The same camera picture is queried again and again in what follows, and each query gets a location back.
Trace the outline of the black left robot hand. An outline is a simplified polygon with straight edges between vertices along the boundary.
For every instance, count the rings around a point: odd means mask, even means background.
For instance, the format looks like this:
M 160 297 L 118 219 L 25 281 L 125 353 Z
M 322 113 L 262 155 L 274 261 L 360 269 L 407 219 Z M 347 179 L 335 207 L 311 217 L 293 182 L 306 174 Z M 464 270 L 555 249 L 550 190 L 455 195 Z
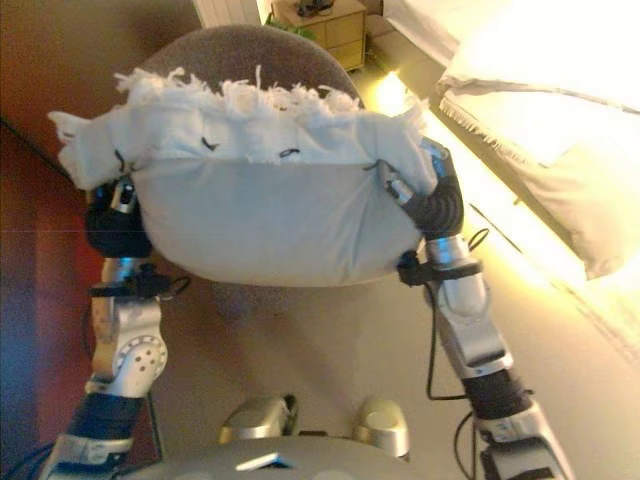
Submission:
M 87 193 L 84 222 L 89 244 L 105 258 L 145 258 L 152 251 L 129 176 Z

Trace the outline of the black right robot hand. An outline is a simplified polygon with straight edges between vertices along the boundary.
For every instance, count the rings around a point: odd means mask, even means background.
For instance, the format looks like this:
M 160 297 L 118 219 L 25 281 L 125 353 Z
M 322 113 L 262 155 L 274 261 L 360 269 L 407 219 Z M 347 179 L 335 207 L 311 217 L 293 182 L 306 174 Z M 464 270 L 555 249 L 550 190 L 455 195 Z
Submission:
M 454 237 L 462 230 L 464 202 L 450 151 L 442 144 L 424 138 L 436 186 L 430 194 L 416 192 L 398 170 L 379 160 L 378 176 L 383 189 L 404 211 L 428 241 Z

